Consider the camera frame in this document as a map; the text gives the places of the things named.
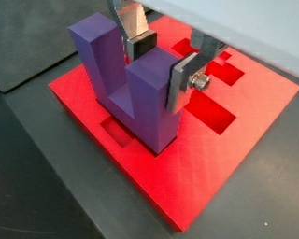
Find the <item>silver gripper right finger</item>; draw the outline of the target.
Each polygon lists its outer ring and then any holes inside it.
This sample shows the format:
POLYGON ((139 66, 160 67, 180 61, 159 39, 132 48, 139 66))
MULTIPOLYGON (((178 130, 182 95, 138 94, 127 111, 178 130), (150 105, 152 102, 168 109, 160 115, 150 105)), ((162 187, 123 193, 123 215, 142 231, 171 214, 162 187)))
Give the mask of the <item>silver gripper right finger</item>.
POLYGON ((196 48, 198 52, 190 53, 171 66, 166 107, 172 114, 188 104, 192 90, 207 90, 211 84, 211 78, 206 74, 207 64, 229 47, 198 29, 192 29, 190 46, 196 48))

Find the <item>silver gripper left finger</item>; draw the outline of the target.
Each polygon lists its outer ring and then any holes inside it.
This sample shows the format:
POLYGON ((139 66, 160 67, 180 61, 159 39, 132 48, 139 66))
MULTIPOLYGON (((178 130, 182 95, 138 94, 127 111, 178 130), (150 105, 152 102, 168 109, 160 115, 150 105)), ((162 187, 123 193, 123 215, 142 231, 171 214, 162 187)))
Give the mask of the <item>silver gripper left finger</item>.
POLYGON ((130 61, 138 60, 156 45, 158 33, 148 27, 143 5, 135 0, 105 0, 122 30, 130 61))

